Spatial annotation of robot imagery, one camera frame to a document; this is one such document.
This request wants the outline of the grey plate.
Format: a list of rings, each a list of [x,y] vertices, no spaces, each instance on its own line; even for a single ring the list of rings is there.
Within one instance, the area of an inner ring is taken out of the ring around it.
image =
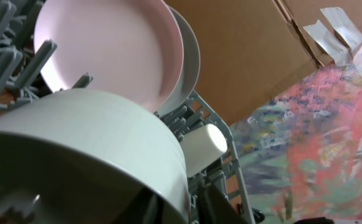
[[[180,107],[194,90],[201,68],[198,40],[187,20],[174,8],[169,7],[175,17],[183,38],[184,60],[179,82],[171,96],[158,110],[160,116],[170,114]]]

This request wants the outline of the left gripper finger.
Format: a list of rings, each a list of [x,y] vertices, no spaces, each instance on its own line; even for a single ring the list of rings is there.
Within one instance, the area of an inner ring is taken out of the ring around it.
[[[199,185],[199,222],[202,224],[247,224],[214,185]]]

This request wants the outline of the white cup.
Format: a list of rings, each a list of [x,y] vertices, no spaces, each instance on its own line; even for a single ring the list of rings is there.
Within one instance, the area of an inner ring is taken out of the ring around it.
[[[219,159],[227,151],[227,141],[221,130],[207,124],[184,135],[180,142],[186,173],[192,177]]]

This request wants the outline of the grey bowl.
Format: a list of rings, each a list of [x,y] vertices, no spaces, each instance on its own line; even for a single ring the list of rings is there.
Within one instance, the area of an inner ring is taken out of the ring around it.
[[[188,223],[181,146],[121,96],[73,89],[0,115],[0,223]]]

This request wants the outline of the pink plate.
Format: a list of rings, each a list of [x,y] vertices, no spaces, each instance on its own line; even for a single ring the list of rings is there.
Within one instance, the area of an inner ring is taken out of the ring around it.
[[[180,28],[163,0],[46,0],[34,47],[47,40],[57,46],[41,70],[51,91],[69,89],[89,74],[89,88],[155,112],[183,69]]]

